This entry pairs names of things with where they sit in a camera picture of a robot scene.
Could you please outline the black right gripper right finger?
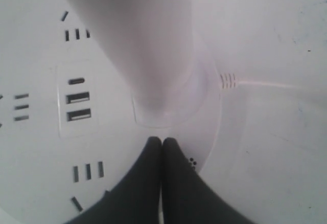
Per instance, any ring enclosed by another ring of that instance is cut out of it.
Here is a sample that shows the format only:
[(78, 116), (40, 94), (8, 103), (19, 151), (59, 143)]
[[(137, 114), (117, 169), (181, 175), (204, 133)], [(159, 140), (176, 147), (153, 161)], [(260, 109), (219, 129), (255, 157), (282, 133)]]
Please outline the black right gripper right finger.
[(164, 223), (253, 223), (202, 180), (175, 138), (163, 141), (161, 168)]

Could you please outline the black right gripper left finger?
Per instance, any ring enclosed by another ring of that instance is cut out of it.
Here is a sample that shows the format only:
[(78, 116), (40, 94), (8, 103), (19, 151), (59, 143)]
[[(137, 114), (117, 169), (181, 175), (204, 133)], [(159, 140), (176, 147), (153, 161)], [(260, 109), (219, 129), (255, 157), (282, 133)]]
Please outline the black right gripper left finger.
[(68, 223), (159, 223), (161, 140), (149, 137), (128, 173)]

